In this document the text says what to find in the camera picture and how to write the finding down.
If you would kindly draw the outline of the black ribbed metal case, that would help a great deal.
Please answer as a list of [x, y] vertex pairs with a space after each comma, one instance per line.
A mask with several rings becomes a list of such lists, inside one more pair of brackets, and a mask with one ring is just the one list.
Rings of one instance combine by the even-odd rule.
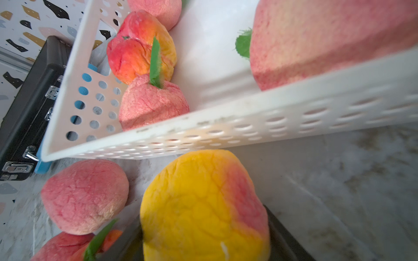
[[40, 163], [71, 46], [49, 36], [1, 125], [1, 181], [23, 181]]

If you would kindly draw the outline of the red wrinkled peach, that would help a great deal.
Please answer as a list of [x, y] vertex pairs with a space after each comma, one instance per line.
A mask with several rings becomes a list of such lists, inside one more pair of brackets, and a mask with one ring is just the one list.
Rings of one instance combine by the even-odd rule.
[[116, 37], [107, 45], [108, 63], [118, 80], [129, 85], [150, 72], [154, 39], [160, 44], [164, 79], [172, 79], [177, 63], [174, 41], [157, 18], [139, 10], [128, 14]]

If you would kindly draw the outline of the small pink peach with leaf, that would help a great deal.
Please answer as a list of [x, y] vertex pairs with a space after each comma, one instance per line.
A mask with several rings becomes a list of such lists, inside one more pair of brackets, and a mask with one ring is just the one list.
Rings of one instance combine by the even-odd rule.
[[154, 38], [150, 73], [138, 76], [125, 91], [119, 110], [123, 131], [152, 125], [190, 112], [181, 89], [164, 80], [161, 45]]

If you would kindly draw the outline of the white perforated plastic basket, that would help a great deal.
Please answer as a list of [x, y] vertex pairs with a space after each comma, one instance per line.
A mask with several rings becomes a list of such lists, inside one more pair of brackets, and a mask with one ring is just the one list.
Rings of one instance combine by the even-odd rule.
[[125, 1], [88, 1], [48, 125], [41, 157], [147, 159], [418, 119], [418, 49], [261, 91], [235, 39], [251, 27], [257, 1], [190, 1], [171, 31], [177, 50], [172, 81], [186, 115], [123, 131], [127, 85], [110, 71], [99, 26], [115, 35]]

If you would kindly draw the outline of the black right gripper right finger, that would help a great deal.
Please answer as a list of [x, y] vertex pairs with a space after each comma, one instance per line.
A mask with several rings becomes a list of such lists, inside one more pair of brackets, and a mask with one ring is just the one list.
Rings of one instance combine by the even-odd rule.
[[302, 247], [285, 226], [264, 205], [269, 222], [271, 254], [269, 261], [315, 261], [312, 255]]

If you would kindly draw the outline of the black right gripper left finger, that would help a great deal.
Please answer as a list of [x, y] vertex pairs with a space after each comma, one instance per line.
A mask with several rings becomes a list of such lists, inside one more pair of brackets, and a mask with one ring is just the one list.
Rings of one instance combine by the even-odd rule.
[[139, 216], [124, 230], [110, 249], [98, 258], [98, 261], [143, 260], [143, 231]]

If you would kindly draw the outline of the dark pink wrinkled peach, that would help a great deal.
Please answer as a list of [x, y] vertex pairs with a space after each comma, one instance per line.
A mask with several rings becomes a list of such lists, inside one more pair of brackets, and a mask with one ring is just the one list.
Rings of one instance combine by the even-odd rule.
[[78, 250], [88, 245], [93, 237], [93, 233], [76, 236], [61, 232], [50, 239], [30, 261], [66, 261]]

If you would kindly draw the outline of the orange wrinkled peach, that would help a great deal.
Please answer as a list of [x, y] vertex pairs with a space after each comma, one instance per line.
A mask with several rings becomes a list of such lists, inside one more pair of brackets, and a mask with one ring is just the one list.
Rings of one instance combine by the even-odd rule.
[[113, 219], [93, 239], [69, 257], [68, 261], [96, 261], [103, 253], [110, 249], [122, 235], [122, 231], [113, 229], [119, 219]]

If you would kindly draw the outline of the yellow peach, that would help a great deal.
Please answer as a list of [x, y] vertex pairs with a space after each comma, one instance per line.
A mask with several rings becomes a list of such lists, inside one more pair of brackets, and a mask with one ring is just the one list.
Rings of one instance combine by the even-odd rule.
[[186, 153], [147, 187], [140, 207], [147, 261], [266, 261], [267, 211], [227, 150]]

